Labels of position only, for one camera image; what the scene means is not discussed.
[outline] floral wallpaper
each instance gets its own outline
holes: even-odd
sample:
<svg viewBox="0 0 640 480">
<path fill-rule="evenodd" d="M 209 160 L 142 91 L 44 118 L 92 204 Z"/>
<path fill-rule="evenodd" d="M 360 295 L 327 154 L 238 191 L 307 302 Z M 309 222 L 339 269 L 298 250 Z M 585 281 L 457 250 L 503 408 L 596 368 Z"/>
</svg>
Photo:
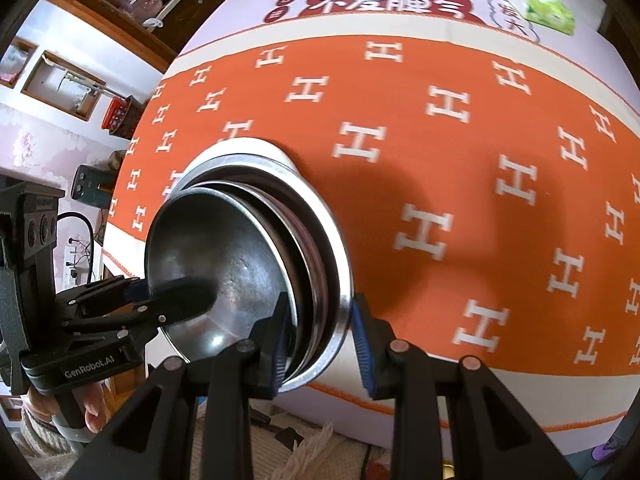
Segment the floral wallpaper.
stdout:
<svg viewBox="0 0 640 480">
<path fill-rule="evenodd" d="M 100 211 L 70 197 L 76 169 L 81 164 L 104 167 L 112 148 L 51 123 L 0 104 L 0 173 L 63 189 L 59 212 L 78 211 L 98 227 Z M 56 290 L 62 288 L 64 250 L 69 238 L 88 242 L 86 226 L 69 218 L 60 222 L 54 249 Z M 88 258 L 78 265 L 79 283 L 86 281 Z"/>
</svg>

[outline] green tissue package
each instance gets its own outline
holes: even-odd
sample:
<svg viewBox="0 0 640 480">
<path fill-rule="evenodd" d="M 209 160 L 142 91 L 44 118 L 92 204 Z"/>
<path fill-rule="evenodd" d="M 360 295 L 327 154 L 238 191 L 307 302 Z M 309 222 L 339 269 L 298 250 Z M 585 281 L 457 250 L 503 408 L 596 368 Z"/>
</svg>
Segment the green tissue package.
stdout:
<svg viewBox="0 0 640 480">
<path fill-rule="evenodd" d="M 575 18 L 561 0 L 507 0 L 526 20 L 573 35 Z"/>
</svg>

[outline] table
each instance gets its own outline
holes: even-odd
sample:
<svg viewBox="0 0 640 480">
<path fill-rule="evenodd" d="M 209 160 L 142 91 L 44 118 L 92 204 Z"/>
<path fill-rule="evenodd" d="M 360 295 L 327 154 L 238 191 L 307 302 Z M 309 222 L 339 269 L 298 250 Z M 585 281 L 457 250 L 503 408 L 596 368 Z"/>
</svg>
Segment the table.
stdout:
<svg viewBox="0 0 640 480">
<path fill-rule="evenodd" d="M 142 276 L 187 164 L 221 139 L 274 142 L 334 212 L 375 314 L 432 354 L 479 355 L 575 452 L 640 386 L 639 109 L 595 31 L 531 26 L 504 0 L 228 0 L 140 121 L 103 257 Z M 367 399 L 350 338 L 278 402 L 390 444 L 393 404 Z"/>
</svg>

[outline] stacked bowl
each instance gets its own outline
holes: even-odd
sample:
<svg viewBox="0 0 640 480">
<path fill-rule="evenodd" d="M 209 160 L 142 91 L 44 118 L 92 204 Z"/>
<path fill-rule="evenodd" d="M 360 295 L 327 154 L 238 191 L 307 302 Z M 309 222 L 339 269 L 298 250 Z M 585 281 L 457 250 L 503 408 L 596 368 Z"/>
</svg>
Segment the stacked bowl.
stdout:
<svg viewBox="0 0 640 480">
<path fill-rule="evenodd" d="M 216 355 L 247 338 L 286 292 L 293 330 L 279 392 L 307 384 L 338 353 L 350 322 L 351 266 L 329 208 L 294 168 L 265 156 L 231 153 L 190 168 L 151 225 L 146 278 L 151 293 L 201 278 L 217 297 L 164 334 L 187 361 Z"/>
</svg>

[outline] screw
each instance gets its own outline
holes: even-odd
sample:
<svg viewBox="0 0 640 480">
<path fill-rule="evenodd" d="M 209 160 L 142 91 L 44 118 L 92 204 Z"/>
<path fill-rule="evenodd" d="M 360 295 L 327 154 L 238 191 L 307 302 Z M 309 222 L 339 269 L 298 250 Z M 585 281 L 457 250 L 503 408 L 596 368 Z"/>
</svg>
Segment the screw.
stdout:
<svg viewBox="0 0 640 480">
<path fill-rule="evenodd" d="M 164 368 L 166 368 L 170 372 L 173 372 L 174 370 L 177 370 L 178 368 L 180 368 L 183 362 L 184 361 L 180 357 L 178 357 L 177 355 L 174 355 L 165 359 L 164 363 L 162 364 L 164 365 Z"/>
<path fill-rule="evenodd" d="M 392 352 L 401 354 L 402 352 L 406 352 L 409 349 L 409 343 L 404 339 L 394 339 L 391 343 L 389 343 L 389 348 L 391 348 Z"/>
<path fill-rule="evenodd" d="M 479 370 L 482 366 L 480 359 L 474 357 L 473 355 L 468 355 L 462 359 L 462 365 L 467 370 L 471 370 L 472 372 L 475 370 Z"/>
<path fill-rule="evenodd" d="M 242 352 L 244 354 L 253 350 L 255 348 L 255 343 L 250 339 L 241 339 L 236 343 L 236 348 L 239 352 Z"/>
</svg>

